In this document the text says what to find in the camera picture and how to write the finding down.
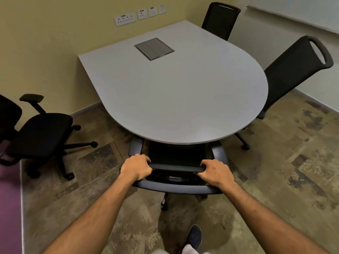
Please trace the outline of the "person's left forearm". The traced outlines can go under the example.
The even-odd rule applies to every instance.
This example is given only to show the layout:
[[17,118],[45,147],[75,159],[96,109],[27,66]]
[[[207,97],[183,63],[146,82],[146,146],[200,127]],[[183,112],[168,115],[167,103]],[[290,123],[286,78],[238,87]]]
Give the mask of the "person's left forearm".
[[121,206],[138,179],[120,174],[115,182],[43,254],[101,254]]

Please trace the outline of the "person's left hand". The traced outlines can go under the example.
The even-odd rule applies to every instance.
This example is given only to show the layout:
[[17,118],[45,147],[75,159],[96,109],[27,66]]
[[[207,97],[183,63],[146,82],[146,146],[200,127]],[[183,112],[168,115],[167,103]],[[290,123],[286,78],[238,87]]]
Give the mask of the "person's left hand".
[[142,180],[149,175],[140,175],[140,154],[133,155],[125,160],[121,166],[120,176],[131,183]]

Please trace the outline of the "wide white wall socket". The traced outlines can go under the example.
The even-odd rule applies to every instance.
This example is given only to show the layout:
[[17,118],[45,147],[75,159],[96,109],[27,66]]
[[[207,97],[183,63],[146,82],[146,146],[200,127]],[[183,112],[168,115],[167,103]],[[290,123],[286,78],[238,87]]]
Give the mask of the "wide white wall socket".
[[136,13],[129,12],[123,15],[116,16],[114,17],[114,22],[117,27],[130,24],[130,23],[134,23],[136,22]]

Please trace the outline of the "black grey-armed office chair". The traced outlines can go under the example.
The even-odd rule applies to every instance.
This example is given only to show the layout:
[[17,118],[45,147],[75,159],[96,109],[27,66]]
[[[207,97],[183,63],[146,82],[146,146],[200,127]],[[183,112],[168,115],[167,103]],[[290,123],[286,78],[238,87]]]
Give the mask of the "black grey-armed office chair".
[[197,173],[205,171],[201,161],[212,158],[229,166],[226,153],[220,141],[206,144],[174,145],[149,141],[148,154],[152,173],[133,183],[134,187],[163,192],[161,210],[167,210],[168,194],[194,195],[198,200],[205,200],[208,195],[221,194],[221,191],[208,185]]

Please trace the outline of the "person's right hand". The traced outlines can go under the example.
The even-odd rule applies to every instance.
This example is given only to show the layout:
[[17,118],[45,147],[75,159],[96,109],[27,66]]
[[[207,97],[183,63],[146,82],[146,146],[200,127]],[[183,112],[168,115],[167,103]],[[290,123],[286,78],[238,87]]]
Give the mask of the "person's right hand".
[[204,181],[219,188],[224,193],[232,190],[237,185],[229,167],[217,159],[215,159],[215,179]]

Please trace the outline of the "white trouser leg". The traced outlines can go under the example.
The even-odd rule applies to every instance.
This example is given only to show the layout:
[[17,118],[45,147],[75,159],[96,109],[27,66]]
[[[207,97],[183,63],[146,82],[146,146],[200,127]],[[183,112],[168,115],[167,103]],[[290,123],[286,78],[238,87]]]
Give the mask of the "white trouser leg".
[[[156,249],[151,254],[170,254],[169,252],[163,249]],[[197,250],[195,250],[190,244],[184,246],[181,254],[200,254]]]

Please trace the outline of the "dark blue shoe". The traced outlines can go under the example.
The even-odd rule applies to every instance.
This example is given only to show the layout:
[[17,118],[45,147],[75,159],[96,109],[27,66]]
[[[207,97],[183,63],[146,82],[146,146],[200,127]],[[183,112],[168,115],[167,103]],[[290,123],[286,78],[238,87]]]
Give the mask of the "dark blue shoe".
[[186,240],[184,242],[184,246],[187,245],[187,244],[190,244],[195,250],[198,251],[198,249],[201,245],[201,242],[202,242],[201,228],[197,224],[194,224],[188,232],[188,235],[187,235]]

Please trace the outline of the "black mesh-back office chair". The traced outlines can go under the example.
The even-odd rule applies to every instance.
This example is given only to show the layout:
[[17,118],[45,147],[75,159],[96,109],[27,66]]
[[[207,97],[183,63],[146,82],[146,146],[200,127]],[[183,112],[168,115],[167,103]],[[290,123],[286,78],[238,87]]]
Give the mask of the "black mesh-back office chair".
[[209,5],[201,28],[228,41],[241,9],[220,2]]

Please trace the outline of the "person's right forearm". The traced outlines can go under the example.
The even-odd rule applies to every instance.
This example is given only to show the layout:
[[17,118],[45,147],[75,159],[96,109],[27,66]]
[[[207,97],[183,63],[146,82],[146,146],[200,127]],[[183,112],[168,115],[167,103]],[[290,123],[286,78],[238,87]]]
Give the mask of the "person's right forearm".
[[237,183],[218,188],[234,205],[266,254],[330,254],[245,192]]

